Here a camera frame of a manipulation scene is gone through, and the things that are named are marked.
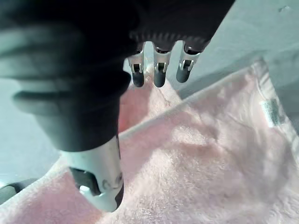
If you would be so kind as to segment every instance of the towel label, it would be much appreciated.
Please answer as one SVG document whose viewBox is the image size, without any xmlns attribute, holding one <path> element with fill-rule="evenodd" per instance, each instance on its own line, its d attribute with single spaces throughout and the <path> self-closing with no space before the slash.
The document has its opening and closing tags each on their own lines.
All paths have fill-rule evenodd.
<svg viewBox="0 0 299 224">
<path fill-rule="evenodd" d="M 275 127 L 281 124 L 276 99 L 262 101 L 260 105 L 269 127 Z"/>
</svg>

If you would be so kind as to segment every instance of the pink cloth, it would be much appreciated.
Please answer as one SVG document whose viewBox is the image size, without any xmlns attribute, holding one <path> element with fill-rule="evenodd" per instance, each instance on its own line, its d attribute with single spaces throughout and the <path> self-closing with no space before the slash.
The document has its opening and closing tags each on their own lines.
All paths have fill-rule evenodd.
<svg viewBox="0 0 299 224">
<path fill-rule="evenodd" d="M 274 98 L 263 61 L 163 114 L 179 102 L 169 85 L 131 89 L 121 105 L 125 194 L 119 209 L 92 207 L 61 158 L 0 207 L 0 223 L 298 223 L 299 137 L 278 99 L 284 123 L 268 127 L 259 103 Z"/>
</svg>

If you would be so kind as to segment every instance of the black rubber cover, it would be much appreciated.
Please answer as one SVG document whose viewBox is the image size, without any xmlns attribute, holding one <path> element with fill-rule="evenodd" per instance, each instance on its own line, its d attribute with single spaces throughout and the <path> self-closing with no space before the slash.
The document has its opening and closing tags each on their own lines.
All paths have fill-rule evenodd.
<svg viewBox="0 0 299 224">
<path fill-rule="evenodd" d="M 142 87 L 144 84 L 143 72 L 136 71 L 132 74 L 133 83 L 136 87 Z"/>
<path fill-rule="evenodd" d="M 78 189 L 80 189 L 81 186 L 86 186 L 90 189 L 93 196 L 101 194 L 97 179 L 95 178 L 94 174 L 72 167 L 70 167 L 70 171 L 73 175 Z"/>
<path fill-rule="evenodd" d="M 120 192 L 117 194 L 117 196 L 115 197 L 115 201 L 116 201 L 116 204 L 117 204 L 117 208 L 120 206 L 121 202 L 122 202 L 122 199 L 123 199 L 123 192 L 124 192 L 124 184 L 122 184 L 122 187 L 121 187 L 121 190 Z"/>
<path fill-rule="evenodd" d="M 181 70 L 180 67 L 178 66 L 177 80 L 180 83 L 186 82 L 190 76 L 191 71 L 188 71 L 188 66 L 190 66 L 190 61 L 186 61 L 183 70 Z"/>
</svg>

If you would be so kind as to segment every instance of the pink towel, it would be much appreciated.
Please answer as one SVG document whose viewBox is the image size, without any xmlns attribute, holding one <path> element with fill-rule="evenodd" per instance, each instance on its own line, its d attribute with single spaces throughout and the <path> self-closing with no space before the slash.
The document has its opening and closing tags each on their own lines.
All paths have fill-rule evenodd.
<svg viewBox="0 0 299 224">
<path fill-rule="evenodd" d="M 266 100 L 277 102 L 269 113 Z M 122 98 L 125 194 L 116 212 L 91 206 L 60 158 L 1 205 L 0 223 L 298 223 L 299 137 L 263 61 L 177 103 L 169 84 L 150 82 Z"/>
</svg>

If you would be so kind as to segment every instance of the gray table surface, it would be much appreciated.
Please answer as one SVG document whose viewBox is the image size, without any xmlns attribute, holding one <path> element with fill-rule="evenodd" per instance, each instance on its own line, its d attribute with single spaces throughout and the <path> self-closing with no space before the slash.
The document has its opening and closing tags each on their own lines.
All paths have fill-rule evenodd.
<svg viewBox="0 0 299 224">
<path fill-rule="evenodd" d="M 236 0 L 211 43 L 201 54 L 190 79 L 175 79 L 182 43 L 171 55 L 167 79 L 181 98 L 209 86 L 230 72 L 263 57 L 285 111 L 299 130 L 299 1 Z M 153 62 L 150 43 L 146 64 Z M 128 62 L 124 70 L 129 70 Z M 0 186 L 39 178 L 58 158 L 58 152 L 31 115 L 19 112 L 10 97 L 17 83 L 0 80 Z"/>
</svg>

